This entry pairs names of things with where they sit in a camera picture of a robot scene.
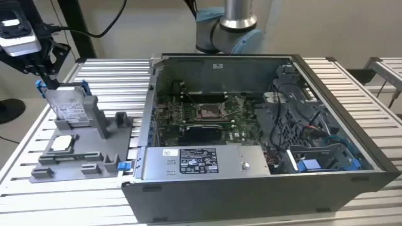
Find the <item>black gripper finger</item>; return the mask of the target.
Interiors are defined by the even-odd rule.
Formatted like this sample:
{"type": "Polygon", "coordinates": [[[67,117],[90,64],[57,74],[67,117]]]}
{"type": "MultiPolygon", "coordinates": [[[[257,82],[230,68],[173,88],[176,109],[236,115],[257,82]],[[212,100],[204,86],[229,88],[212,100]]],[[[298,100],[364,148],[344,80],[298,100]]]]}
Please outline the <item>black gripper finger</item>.
{"type": "Polygon", "coordinates": [[[58,81],[59,73],[38,73],[38,75],[42,79],[39,83],[41,87],[46,87],[51,90],[57,90],[61,87],[61,82],[58,81]]]}

